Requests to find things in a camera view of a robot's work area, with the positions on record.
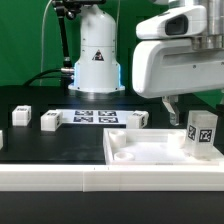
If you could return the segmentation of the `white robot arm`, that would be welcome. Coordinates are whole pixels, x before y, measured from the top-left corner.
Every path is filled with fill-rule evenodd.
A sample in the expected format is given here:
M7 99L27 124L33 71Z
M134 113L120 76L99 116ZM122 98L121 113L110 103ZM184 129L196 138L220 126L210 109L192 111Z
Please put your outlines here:
M144 98L160 97L177 125L180 94L224 88L224 0L151 1L169 9L136 26L132 87ZM81 52L71 91L94 99L124 89L115 26L96 4L81 8Z

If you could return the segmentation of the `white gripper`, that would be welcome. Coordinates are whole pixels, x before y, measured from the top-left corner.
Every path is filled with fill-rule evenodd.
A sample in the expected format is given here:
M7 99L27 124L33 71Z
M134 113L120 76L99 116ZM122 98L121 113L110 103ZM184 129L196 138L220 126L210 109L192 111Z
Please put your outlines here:
M132 86L144 98L162 97L177 126L176 95L224 88L224 49L195 51L189 38L142 41L133 54Z

